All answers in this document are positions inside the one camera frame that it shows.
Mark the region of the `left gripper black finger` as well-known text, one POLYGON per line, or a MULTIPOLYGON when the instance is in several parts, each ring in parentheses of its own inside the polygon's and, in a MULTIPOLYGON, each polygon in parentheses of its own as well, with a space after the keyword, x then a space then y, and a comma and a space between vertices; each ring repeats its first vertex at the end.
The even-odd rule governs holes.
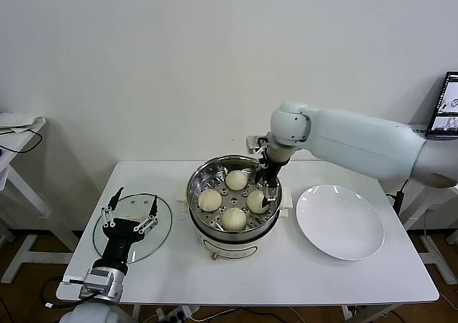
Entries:
POLYGON ((157 211, 157 195, 154 195, 154 200, 152 202, 150 212, 148 213, 147 218, 134 227, 134 232, 147 233, 158 221, 157 211))
POLYGON ((107 206, 101 208, 103 227, 115 227, 114 211, 117 207, 123 190, 123 187, 119 188, 119 190, 110 198, 107 206))

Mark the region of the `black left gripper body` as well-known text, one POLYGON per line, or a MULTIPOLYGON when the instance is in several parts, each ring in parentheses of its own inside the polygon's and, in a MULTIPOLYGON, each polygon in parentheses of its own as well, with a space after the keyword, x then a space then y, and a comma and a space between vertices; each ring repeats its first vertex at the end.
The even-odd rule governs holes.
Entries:
POLYGON ((107 267, 111 269, 128 269, 127 258, 132 244, 142 241, 145 238, 143 233, 134 231, 139 224, 124 218, 114 218, 114 227, 108 225, 103 228, 108 238, 102 257, 97 259, 92 268, 107 267))

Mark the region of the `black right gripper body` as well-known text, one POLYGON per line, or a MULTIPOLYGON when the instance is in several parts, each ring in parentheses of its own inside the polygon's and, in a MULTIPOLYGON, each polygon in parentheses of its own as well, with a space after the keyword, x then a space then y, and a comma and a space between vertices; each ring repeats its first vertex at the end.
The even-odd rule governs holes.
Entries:
POLYGON ((260 179, 270 184, 277 184, 277 175, 283 167, 283 164, 268 158, 262 158, 260 160, 260 165, 260 179))

